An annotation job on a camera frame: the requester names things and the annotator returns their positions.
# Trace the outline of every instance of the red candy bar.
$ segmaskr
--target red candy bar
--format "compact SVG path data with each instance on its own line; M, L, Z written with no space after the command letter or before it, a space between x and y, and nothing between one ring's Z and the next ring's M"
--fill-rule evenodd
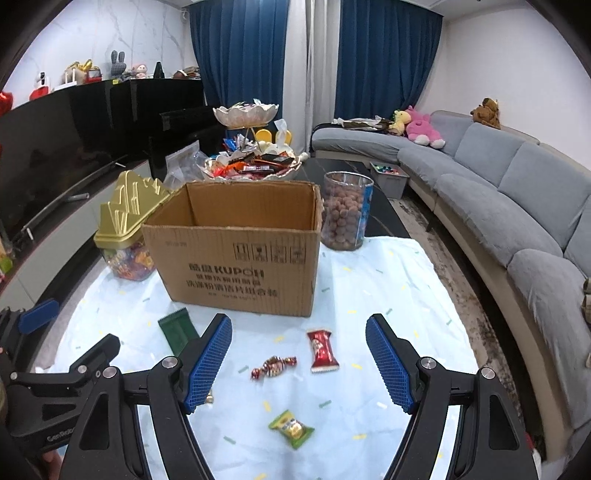
M339 363L336 361L330 346L332 332L330 330L310 330L307 334L312 344L312 350L314 350L312 373L338 370Z

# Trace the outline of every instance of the human hand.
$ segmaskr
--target human hand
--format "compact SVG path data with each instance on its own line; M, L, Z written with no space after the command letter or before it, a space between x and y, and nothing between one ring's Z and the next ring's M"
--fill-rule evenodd
M57 450L43 454L43 461L46 463L48 480L59 480L61 470L61 455Z

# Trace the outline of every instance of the green candy wrapper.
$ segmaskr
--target green candy wrapper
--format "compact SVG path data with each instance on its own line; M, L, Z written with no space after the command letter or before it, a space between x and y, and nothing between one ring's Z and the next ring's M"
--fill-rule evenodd
M295 415L286 410L269 424L271 430L279 430L294 450L300 448L310 438L314 429L296 420Z

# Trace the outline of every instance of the pink stuffed animal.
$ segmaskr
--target pink stuffed animal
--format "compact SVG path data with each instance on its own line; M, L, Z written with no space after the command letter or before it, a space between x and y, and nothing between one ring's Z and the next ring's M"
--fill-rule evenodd
M413 107L408 107L406 112L412 121L407 125L408 139L418 145L430 145L441 149L445 146L445 140L437 130L431 126L431 116L418 113Z

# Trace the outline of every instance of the cardboard box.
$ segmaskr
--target cardboard box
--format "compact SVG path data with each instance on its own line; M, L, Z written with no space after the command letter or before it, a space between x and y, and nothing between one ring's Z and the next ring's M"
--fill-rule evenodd
M312 183L194 182L142 231L174 301L309 317L321 226Z

